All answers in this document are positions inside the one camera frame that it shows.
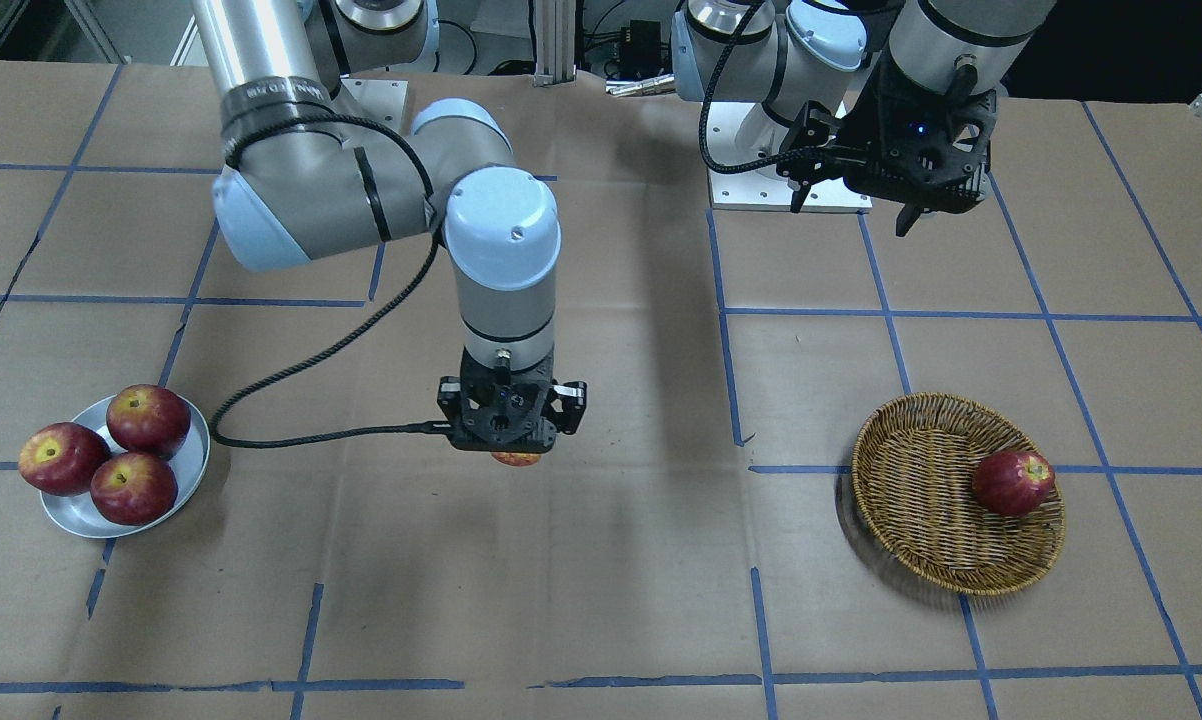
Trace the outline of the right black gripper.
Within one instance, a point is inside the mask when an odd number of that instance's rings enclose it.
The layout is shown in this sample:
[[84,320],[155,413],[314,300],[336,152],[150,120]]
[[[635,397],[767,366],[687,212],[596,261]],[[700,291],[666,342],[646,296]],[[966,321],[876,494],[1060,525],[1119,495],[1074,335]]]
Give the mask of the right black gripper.
[[438,383],[444,434],[460,451],[546,454],[557,438],[573,436],[587,413],[583,381],[464,381],[446,375]]

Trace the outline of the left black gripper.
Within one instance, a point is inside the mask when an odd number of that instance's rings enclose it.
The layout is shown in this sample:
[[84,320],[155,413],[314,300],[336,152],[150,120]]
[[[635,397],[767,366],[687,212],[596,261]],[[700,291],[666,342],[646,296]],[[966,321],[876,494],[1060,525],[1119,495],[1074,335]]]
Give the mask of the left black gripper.
[[813,188],[840,179],[853,192],[902,204],[895,237],[927,212],[966,213],[988,194],[996,94],[976,93],[971,54],[954,60],[939,91],[916,85],[889,55],[871,72],[861,108],[835,118],[815,99],[785,133],[776,173],[789,182],[789,213],[802,213]]

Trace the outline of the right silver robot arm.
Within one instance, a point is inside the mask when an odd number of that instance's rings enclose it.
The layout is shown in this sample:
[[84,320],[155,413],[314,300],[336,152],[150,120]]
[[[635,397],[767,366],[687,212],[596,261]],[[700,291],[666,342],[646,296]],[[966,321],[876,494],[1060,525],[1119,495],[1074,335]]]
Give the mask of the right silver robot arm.
[[438,100],[397,131],[344,87],[432,50],[435,4],[195,1],[194,19],[221,96],[214,213],[237,261],[282,269],[427,234],[450,255],[468,337],[459,374],[438,383],[444,419],[405,432],[514,454],[577,432],[587,383],[554,377],[551,188],[474,101]]

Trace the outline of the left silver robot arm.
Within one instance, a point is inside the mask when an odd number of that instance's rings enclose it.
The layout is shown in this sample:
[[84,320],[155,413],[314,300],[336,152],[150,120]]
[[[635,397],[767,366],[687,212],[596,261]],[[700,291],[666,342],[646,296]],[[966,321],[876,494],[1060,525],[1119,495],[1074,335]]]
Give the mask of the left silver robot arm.
[[996,88],[1052,1],[684,1],[677,95],[726,208],[894,202],[895,233],[988,196]]

